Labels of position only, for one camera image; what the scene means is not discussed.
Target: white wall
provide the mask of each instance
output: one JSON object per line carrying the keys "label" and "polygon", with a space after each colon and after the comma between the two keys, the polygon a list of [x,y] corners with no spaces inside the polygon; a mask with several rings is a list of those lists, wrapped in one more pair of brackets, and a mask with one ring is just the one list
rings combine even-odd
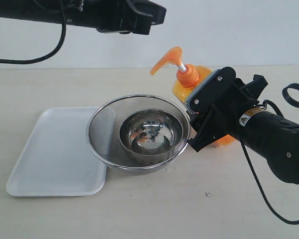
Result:
{"label": "white wall", "polygon": [[[70,26],[63,48],[52,59],[0,68],[151,67],[176,45],[183,48],[185,63],[299,64],[299,0],[154,1],[167,8],[167,15],[149,36]],[[55,47],[59,35],[57,24],[0,19],[0,57],[41,56]]]}

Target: orange pump nozzle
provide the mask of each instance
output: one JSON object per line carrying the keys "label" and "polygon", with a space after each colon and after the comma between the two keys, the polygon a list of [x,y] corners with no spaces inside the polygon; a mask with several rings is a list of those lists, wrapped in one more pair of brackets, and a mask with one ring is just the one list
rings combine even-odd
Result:
{"label": "orange pump nozzle", "polygon": [[196,67],[190,64],[182,63],[182,49],[176,46],[170,49],[151,69],[150,74],[154,75],[160,68],[172,64],[178,67],[177,79],[183,87],[190,88],[199,82],[199,72]]}

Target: wire mesh colander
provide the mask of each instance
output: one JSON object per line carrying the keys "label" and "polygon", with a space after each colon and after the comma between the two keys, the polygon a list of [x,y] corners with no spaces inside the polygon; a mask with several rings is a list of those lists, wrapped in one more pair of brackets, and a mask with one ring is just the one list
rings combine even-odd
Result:
{"label": "wire mesh colander", "polygon": [[[120,128],[124,121],[136,112],[144,110],[156,110],[157,112],[166,112],[177,119],[177,123],[181,127],[180,136],[177,138],[168,154],[164,158],[157,158],[152,161],[151,165],[147,165],[144,161],[135,160],[126,148],[122,146],[120,140]],[[104,127],[109,112],[115,115],[115,121],[111,135],[110,146],[102,140],[104,135],[102,128]],[[190,124],[186,113],[183,112],[176,104],[157,96],[149,95],[132,95],[115,99],[102,106],[90,119],[87,126],[87,141],[92,152],[101,159],[109,167],[122,170],[150,170],[162,167],[168,162],[176,158],[186,147],[187,140],[190,135]]]}

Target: strainer rim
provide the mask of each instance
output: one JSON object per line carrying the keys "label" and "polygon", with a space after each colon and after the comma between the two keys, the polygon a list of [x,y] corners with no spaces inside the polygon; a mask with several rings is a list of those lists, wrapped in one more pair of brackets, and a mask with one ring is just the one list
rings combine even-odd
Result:
{"label": "strainer rim", "polygon": [[[127,167],[127,166],[123,166],[123,165],[119,165],[119,164],[116,164],[116,163],[113,163],[113,162],[110,162],[108,160],[106,160],[104,157],[102,157],[100,154],[97,153],[97,151],[93,148],[92,144],[91,144],[91,141],[90,141],[90,135],[89,135],[89,129],[90,129],[90,126],[91,126],[91,123],[93,121],[93,119],[96,117],[96,115],[101,111],[103,110],[105,107],[109,106],[110,104],[112,103],[115,103],[117,101],[120,101],[120,100],[124,100],[124,99],[128,99],[128,98],[138,98],[138,97],[147,97],[147,98],[154,98],[154,99],[157,99],[157,100],[162,100],[162,101],[165,101],[169,104],[171,104],[172,106],[174,106],[175,108],[177,108],[180,113],[184,116],[185,120],[186,120],[186,123],[187,123],[187,135],[186,135],[186,141],[185,141],[185,144],[184,146],[181,148],[181,150],[177,153],[175,153],[171,158],[169,158],[168,160],[164,161],[164,162],[161,162],[161,163],[158,163],[158,164],[154,164],[154,165],[150,165],[150,166],[144,166],[144,167]],[[161,167],[171,161],[173,161],[176,157],[178,157],[181,153],[184,152],[184,150],[187,148],[188,146],[188,143],[187,143],[187,140],[189,139],[190,137],[190,134],[191,134],[191,127],[190,127],[190,121],[189,121],[189,115],[186,114],[186,112],[184,112],[184,110],[178,106],[176,103],[174,103],[173,101],[171,100],[168,100],[164,97],[160,97],[160,96],[156,96],[156,95],[149,95],[149,94],[133,94],[133,95],[126,95],[126,96],[122,96],[122,97],[118,97],[118,98],[115,98],[105,104],[103,104],[102,106],[100,106],[93,114],[92,116],[90,117],[88,123],[87,123],[87,126],[86,126],[86,140],[87,140],[87,144],[90,148],[90,150],[92,151],[92,153],[98,158],[100,159],[102,162],[104,162],[105,164],[108,164],[112,167],[115,167],[115,168],[119,168],[119,169],[124,169],[124,170],[130,170],[130,171],[141,171],[141,170],[149,170],[149,169],[154,169],[154,168],[157,168],[157,167]]]}

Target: white pump stem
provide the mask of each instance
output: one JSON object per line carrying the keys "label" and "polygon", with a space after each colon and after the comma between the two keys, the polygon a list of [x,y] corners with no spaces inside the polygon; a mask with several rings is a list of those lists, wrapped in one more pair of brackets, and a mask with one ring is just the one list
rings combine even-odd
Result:
{"label": "white pump stem", "polygon": [[186,66],[183,64],[183,63],[181,63],[179,66],[177,66],[178,67],[178,69],[181,71],[181,72],[186,72],[187,71],[187,69],[186,69]]}

